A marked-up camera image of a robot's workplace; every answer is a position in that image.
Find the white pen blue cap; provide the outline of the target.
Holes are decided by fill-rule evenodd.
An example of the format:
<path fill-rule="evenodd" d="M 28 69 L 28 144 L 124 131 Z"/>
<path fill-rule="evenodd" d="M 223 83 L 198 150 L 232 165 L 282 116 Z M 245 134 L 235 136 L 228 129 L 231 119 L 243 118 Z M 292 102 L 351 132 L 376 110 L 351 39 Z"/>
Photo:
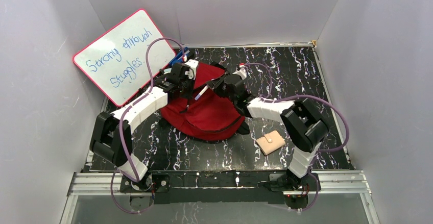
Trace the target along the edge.
<path fill-rule="evenodd" d="M 205 85 L 204 88 L 195 96 L 195 100 L 197 101 L 207 90 L 208 90 L 208 86 Z"/>

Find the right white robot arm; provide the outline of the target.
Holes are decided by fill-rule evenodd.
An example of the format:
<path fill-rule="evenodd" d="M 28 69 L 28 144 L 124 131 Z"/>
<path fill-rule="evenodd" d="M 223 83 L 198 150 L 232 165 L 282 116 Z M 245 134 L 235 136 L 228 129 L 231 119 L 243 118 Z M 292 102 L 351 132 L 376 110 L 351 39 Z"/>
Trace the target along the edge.
<path fill-rule="evenodd" d="M 305 96 L 272 101 L 253 95 L 238 74 L 224 74 L 206 83 L 217 96 L 228 98 L 240 115 L 282 123 L 294 144 L 294 154 L 285 177 L 270 180 L 272 190 L 301 190 L 308 183 L 310 166 L 329 132 L 329 125 Z"/>

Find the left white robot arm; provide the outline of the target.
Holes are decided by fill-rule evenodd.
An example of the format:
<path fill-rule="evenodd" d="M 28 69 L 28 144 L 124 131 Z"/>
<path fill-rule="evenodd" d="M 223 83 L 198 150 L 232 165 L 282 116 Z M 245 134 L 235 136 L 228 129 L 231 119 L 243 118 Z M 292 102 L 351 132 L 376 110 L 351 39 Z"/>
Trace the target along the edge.
<path fill-rule="evenodd" d="M 132 134 L 150 115 L 179 96 L 193 93 L 199 62 L 188 60 L 175 63 L 170 72 L 157 77 L 151 86 L 128 106 L 114 112 L 101 112 L 95 121 L 90 150 L 115 165 L 132 180 L 139 191 L 152 187 L 147 166 L 134 154 Z"/>

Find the red student backpack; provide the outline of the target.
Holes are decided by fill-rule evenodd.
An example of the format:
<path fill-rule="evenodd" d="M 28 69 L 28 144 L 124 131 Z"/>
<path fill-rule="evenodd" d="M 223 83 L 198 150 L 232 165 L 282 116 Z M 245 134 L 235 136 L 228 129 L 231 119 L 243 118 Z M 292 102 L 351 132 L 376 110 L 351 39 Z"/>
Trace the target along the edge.
<path fill-rule="evenodd" d="M 245 117 L 228 98 L 209 89 L 198 100 L 176 98 L 161 108 L 160 113 L 183 134 L 205 141 L 228 139 L 246 124 Z"/>

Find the beige small wallet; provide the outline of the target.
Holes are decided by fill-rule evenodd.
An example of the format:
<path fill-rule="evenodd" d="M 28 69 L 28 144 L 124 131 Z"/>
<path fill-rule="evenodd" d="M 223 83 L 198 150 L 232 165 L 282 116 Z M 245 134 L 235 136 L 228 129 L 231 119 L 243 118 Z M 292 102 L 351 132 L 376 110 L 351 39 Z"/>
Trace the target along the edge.
<path fill-rule="evenodd" d="M 267 156 L 285 146 L 286 141 L 278 133 L 278 131 L 274 130 L 256 139 L 256 144 L 258 145 L 262 153 Z"/>

